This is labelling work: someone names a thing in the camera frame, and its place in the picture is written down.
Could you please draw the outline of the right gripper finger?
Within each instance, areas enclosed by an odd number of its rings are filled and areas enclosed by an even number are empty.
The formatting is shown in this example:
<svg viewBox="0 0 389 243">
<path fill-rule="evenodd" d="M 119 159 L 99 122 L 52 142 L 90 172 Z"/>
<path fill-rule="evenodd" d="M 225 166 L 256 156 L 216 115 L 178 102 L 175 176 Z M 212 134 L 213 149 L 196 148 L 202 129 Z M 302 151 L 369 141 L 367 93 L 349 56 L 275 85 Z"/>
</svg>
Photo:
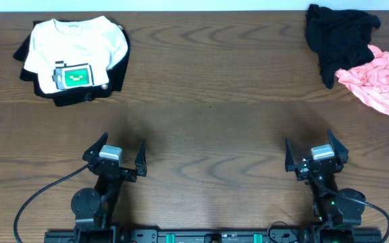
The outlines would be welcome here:
<svg viewBox="0 0 389 243">
<path fill-rule="evenodd" d="M 285 170 L 286 172 L 295 171 L 296 165 L 294 162 L 294 157 L 288 139 L 285 140 L 285 144 L 286 144 Z"/>
<path fill-rule="evenodd" d="M 341 164 L 347 163 L 348 149 L 335 137 L 335 135 L 333 135 L 331 130 L 328 130 L 327 133 L 335 157 L 340 160 Z"/>
</svg>

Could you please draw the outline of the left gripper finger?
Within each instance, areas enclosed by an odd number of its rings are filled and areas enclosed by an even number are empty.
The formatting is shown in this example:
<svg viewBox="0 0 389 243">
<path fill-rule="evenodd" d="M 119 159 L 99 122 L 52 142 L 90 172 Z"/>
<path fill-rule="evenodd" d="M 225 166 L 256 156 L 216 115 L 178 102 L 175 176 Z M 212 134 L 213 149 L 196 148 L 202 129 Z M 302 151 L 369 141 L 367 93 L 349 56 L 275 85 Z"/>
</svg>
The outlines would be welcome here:
<svg viewBox="0 0 389 243">
<path fill-rule="evenodd" d="M 140 144 L 138 153 L 134 160 L 136 175 L 145 177 L 147 175 L 147 162 L 145 157 L 146 142 L 143 140 Z"/>
<path fill-rule="evenodd" d="M 106 145 L 108 139 L 108 133 L 104 132 L 103 135 L 83 154 L 82 159 L 84 161 L 94 161 L 99 157 L 99 152 Z"/>
</svg>

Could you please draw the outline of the pink t-shirt with brown print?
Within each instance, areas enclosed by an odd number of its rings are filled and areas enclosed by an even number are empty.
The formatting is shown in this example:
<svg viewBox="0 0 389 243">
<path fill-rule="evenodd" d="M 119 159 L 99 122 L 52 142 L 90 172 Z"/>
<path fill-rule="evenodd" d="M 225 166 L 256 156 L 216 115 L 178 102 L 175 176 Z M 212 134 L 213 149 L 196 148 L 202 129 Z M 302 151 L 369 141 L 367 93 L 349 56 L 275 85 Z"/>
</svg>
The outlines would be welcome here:
<svg viewBox="0 0 389 243">
<path fill-rule="evenodd" d="M 350 90 L 362 103 L 389 116 L 389 52 L 368 46 L 374 58 L 369 63 L 339 69 L 338 82 Z"/>
</svg>

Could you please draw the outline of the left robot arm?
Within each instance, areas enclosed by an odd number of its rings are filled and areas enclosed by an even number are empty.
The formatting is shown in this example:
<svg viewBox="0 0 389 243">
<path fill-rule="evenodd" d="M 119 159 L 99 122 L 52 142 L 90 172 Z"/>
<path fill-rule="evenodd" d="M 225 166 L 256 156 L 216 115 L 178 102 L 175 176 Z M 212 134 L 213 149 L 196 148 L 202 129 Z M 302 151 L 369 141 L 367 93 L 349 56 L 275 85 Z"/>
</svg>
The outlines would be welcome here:
<svg viewBox="0 0 389 243">
<path fill-rule="evenodd" d="M 134 160 L 134 169 L 123 166 L 123 150 L 107 145 L 108 133 L 85 150 L 82 159 L 96 175 L 92 188 L 83 188 L 71 200 L 75 214 L 75 242 L 129 242 L 128 236 L 112 223 L 113 210 L 124 182 L 135 183 L 147 175 L 146 142 L 142 141 Z"/>
</svg>

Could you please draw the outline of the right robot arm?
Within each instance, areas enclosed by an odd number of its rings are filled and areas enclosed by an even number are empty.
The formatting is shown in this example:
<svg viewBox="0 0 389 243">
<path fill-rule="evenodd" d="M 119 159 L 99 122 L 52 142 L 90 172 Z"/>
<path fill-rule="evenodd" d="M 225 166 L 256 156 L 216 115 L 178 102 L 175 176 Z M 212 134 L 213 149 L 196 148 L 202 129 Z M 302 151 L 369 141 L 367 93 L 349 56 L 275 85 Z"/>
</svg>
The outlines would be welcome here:
<svg viewBox="0 0 389 243">
<path fill-rule="evenodd" d="M 313 214 L 318 223 L 299 234 L 299 242 L 354 242 L 360 226 L 365 196 L 351 188 L 338 189 L 335 175 L 348 161 L 348 149 L 328 131 L 329 143 L 311 149 L 311 156 L 297 163 L 289 140 L 285 140 L 285 170 L 310 186 Z"/>
</svg>

